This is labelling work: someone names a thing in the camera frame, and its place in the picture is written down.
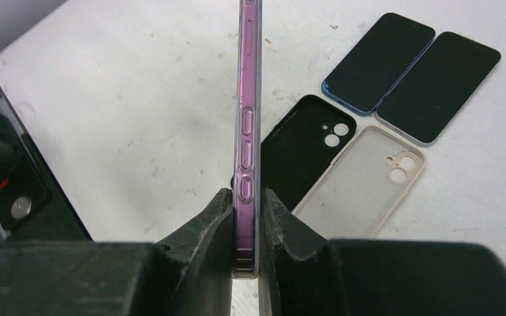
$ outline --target clear phone case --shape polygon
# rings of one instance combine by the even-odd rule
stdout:
[[[374,237],[426,163],[414,145],[368,126],[334,158],[293,214],[327,239]]]

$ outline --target gray wall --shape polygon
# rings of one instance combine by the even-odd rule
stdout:
[[[0,51],[66,0],[0,0]]]

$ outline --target metal bolt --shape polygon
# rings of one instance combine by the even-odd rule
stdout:
[[[32,201],[26,196],[21,196],[13,203],[11,215],[14,219],[23,219],[30,214],[32,210]]]

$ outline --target white tabletop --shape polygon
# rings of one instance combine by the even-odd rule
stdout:
[[[0,54],[1,86],[95,240],[158,241],[228,186],[238,5],[70,0]],[[265,1],[263,137],[303,95],[322,95],[387,12],[502,59],[424,150],[426,170],[380,236],[477,242],[506,263],[506,1]],[[235,315],[258,314],[255,287],[234,283]]]

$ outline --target black screen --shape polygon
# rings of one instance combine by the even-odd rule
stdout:
[[[323,91],[360,114],[370,114],[435,34],[403,16],[383,15],[327,77]]]
[[[432,143],[500,60],[498,51],[446,32],[377,108],[377,116]]]
[[[326,146],[324,138],[340,123],[348,132],[335,147]],[[315,95],[303,97],[261,144],[262,188],[272,189],[292,211],[355,131],[348,114]]]

